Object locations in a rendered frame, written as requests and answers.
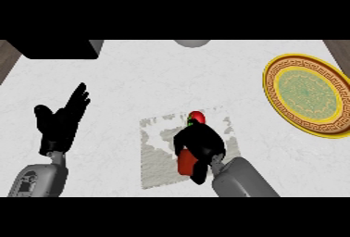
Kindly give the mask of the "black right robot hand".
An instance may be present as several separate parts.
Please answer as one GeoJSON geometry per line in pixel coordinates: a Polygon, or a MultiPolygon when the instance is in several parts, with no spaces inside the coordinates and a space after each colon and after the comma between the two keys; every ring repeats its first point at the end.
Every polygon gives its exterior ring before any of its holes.
{"type": "Polygon", "coordinates": [[[178,156],[187,148],[196,162],[193,164],[192,181],[201,185],[206,179],[211,158],[226,155],[224,142],[214,129],[204,123],[193,122],[174,136],[174,154],[178,156]]]}

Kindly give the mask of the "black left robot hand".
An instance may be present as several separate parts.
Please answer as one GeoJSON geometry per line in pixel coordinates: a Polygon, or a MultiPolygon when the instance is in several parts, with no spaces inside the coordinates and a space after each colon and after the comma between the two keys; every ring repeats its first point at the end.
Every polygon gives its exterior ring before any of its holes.
{"type": "Polygon", "coordinates": [[[38,153],[44,156],[50,152],[65,153],[72,145],[82,114],[90,103],[85,84],[81,82],[65,106],[51,112],[47,106],[34,107],[37,129],[43,134],[38,153]]]}

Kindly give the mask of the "red bell pepper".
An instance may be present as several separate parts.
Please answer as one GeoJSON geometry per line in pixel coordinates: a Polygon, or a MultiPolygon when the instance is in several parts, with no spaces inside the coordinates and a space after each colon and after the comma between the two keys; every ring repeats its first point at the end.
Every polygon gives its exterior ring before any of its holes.
{"type": "MultiPolygon", "coordinates": [[[[199,123],[205,123],[205,116],[201,111],[193,111],[187,116],[187,125],[192,125],[190,120],[195,119],[199,123]]],[[[190,151],[183,148],[180,155],[177,157],[177,173],[183,176],[193,175],[193,164],[196,163],[196,158],[193,157],[190,151]]]]}

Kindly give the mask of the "pale grey placemat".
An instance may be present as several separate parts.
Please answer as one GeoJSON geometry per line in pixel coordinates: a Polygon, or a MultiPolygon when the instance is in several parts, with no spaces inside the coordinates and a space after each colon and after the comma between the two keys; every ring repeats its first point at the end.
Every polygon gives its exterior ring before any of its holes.
{"type": "MultiPolygon", "coordinates": [[[[226,156],[223,163],[240,156],[235,129],[229,111],[223,106],[201,109],[206,124],[220,135],[226,156]]],[[[186,127],[189,112],[177,112],[159,117],[144,118],[139,122],[140,132],[140,187],[150,189],[158,186],[183,182],[189,179],[177,173],[174,136],[186,127]]]]}

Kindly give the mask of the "gold rimmed green plate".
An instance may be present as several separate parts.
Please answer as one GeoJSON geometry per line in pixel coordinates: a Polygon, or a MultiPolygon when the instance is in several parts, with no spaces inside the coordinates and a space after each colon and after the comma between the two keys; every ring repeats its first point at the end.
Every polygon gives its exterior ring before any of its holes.
{"type": "Polygon", "coordinates": [[[264,68],[263,88],[295,128],[328,139],[350,136],[350,79],[328,62],[304,54],[276,56],[264,68]]]}

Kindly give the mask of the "black box appliance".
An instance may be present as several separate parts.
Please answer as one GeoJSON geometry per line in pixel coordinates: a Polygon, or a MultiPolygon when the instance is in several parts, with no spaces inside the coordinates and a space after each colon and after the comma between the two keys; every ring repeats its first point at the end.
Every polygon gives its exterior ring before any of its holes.
{"type": "Polygon", "coordinates": [[[103,40],[9,40],[29,59],[97,59],[103,40]]]}

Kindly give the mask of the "grey round object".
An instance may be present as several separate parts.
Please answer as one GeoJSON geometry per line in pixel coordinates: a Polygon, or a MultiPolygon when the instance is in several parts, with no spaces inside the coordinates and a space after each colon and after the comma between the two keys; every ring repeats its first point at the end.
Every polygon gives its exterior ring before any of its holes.
{"type": "Polygon", "coordinates": [[[204,46],[209,41],[208,40],[175,40],[178,45],[187,48],[196,48],[204,46]]]}

